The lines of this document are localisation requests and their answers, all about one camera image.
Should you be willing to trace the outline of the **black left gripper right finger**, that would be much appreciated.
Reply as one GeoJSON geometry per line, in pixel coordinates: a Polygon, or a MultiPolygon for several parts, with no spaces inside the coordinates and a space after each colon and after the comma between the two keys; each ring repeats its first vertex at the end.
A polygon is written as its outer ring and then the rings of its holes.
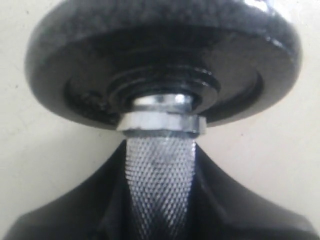
{"type": "Polygon", "coordinates": [[[187,240],[318,240],[303,215],[246,188],[224,172],[194,142],[183,147],[194,157],[187,240]]]}

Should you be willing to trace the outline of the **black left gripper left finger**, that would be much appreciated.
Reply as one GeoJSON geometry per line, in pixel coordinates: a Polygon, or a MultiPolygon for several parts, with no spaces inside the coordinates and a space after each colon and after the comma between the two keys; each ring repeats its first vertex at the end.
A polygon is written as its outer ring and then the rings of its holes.
{"type": "Polygon", "coordinates": [[[20,216],[5,240],[142,240],[133,193],[125,176],[129,141],[102,166],[61,197],[20,216]]]}

